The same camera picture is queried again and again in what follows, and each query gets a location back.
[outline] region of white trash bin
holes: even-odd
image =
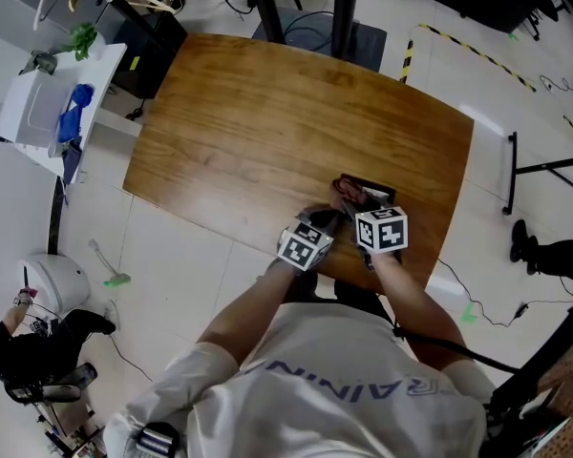
[[[28,284],[38,290],[35,302],[61,316],[84,303],[90,295],[89,281],[83,269],[70,258],[56,255],[34,255],[19,261],[18,279],[25,286],[24,266],[28,269]],[[40,307],[40,316],[51,316]]]

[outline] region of potted plant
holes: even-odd
[[[106,45],[104,37],[96,31],[96,26],[91,22],[85,22],[70,31],[70,44],[65,51],[74,51],[76,61],[82,61],[89,57],[98,59]]]

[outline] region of white wall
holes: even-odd
[[[28,59],[0,40],[0,101]],[[16,262],[47,249],[54,176],[0,143],[0,320],[19,290]],[[33,407],[11,401],[0,383],[0,458],[49,456]]]

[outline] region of black pants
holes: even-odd
[[[52,378],[60,379],[76,368],[78,355],[90,334],[112,334],[115,325],[87,310],[73,310],[47,340],[47,367]]]
[[[358,286],[351,285],[345,281],[335,281],[333,293],[335,299],[322,299],[316,295],[316,284],[318,275],[313,271],[306,271],[293,280],[288,288],[283,303],[292,302],[314,302],[314,303],[341,303],[354,309],[362,310],[374,316],[381,317],[389,323],[393,323],[391,317],[386,313],[382,302],[378,296],[371,290],[364,290]]]
[[[530,256],[537,270],[545,275],[573,280],[573,239],[535,246]]]

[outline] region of green plant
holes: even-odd
[[[97,31],[94,24],[86,22],[76,26],[70,31],[70,44],[64,48],[64,51],[75,51],[76,61],[82,61],[89,57],[89,48],[97,37]]]

